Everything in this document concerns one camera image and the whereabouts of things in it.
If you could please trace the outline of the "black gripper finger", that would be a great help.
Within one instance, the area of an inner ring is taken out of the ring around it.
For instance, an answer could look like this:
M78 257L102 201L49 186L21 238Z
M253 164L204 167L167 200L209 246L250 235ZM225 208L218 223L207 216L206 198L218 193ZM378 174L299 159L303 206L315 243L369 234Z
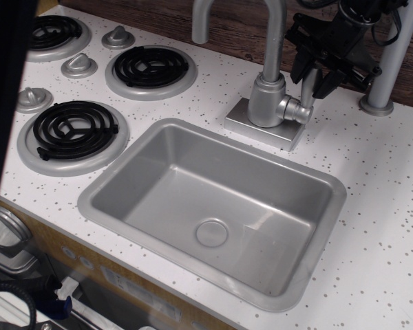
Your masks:
M347 74L340 70L330 70L325 76L321 67L313 67L313 70L315 72L313 98L315 99L324 99L348 78Z
M298 84L302 78L308 73L316 61L316 57L309 52L305 47L297 49L293 66L290 72L291 80Z

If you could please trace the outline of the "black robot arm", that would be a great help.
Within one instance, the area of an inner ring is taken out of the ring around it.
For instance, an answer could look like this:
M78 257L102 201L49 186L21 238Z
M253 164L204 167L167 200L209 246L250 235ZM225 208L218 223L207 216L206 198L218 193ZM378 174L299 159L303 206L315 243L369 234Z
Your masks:
M402 23L397 10L407 1L340 1L338 12L331 21L323 21L302 13L293 17L286 39L296 46L290 76L297 84L313 67L324 66L328 73L317 75L313 98L323 99L341 84L365 91L382 74L382 68L367 51L363 38L370 31L381 47L397 41ZM374 26L382 14L390 14L396 24L396 35L388 41L375 36Z

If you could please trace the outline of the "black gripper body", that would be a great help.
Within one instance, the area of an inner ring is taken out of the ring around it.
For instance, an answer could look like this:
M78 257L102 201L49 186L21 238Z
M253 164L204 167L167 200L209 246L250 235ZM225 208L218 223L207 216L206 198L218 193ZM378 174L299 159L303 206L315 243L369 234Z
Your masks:
M364 91L381 75L381 67L363 42L367 26L354 23L342 12L338 12L332 21L297 13L293 21L286 39L296 46L296 50L305 47L316 57L315 63L327 68L328 72L340 70L347 74L348 78L342 84L351 84Z

